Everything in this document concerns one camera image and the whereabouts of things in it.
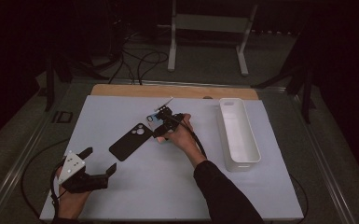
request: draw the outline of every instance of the rectangular container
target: rectangular container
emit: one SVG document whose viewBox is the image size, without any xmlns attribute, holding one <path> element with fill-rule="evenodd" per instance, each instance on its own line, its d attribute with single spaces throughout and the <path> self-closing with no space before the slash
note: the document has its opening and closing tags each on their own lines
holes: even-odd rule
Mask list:
<svg viewBox="0 0 359 224">
<path fill-rule="evenodd" d="M 242 99 L 222 98 L 217 113 L 226 168 L 231 172 L 248 171 L 260 161 L 252 127 Z"/>
</svg>

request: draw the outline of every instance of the person's right hand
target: person's right hand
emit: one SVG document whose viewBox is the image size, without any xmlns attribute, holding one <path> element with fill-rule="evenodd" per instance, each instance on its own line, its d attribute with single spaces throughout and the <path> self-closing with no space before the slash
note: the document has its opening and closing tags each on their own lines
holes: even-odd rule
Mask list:
<svg viewBox="0 0 359 224">
<path fill-rule="evenodd" d="M 193 132 L 193 127 L 190 123 L 191 115 L 184 114 L 182 123 Z M 196 141 L 191 135 L 190 131 L 182 125 L 178 125 L 176 130 L 172 133 L 165 133 L 163 136 L 170 139 L 177 147 L 182 149 L 194 167 L 196 167 L 202 161 L 206 161 L 206 158 L 202 155 L 199 148 L 197 147 Z"/>
</svg>

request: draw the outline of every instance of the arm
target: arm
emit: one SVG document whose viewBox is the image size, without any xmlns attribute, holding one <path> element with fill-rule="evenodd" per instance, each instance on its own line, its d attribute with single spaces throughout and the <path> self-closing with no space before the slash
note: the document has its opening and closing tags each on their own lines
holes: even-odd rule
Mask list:
<svg viewBox="0 0 359 224">
<path fill-rule="evenodd" d="M 59 188 L 60 208 L 58 215 L 53 219 L 52 224 L 77 224 L 81 211 L 83 210 L 86 200 L 89 198 L 91 191 L 84 193 L 70 193 L 61 185 Z"/>
<path fill-rule="evenodd" d="M 183 123 L 193 131 L 190 115 Z M 166 133 L 182 149 L 195 168 L 194 178 L 204 196 L 213 223 L 264 223 L 248 198 L 198 149 L 190 132 L 181 125 L 173 133 Z"/>
</svg>

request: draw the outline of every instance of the person's left hand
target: person's left hand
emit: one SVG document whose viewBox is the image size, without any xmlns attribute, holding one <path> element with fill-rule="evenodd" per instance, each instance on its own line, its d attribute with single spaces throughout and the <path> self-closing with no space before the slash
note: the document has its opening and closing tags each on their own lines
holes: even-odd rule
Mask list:
<svg viewBox="0 0 359 224">
<path fill-rule="evenodd" d="M 61 170 L 62 167 L 57 170 L 57 177 L 60 176 Z M 84 204 L 86 203 L 86 200 L 89 198 L 90 194 L 91 191 L 84 193 L 70 193 L 60 185 L 59 195 L 61 195 L 61 197 L 58 217 L 77 219 L 83 210 Z"/>
</svg>

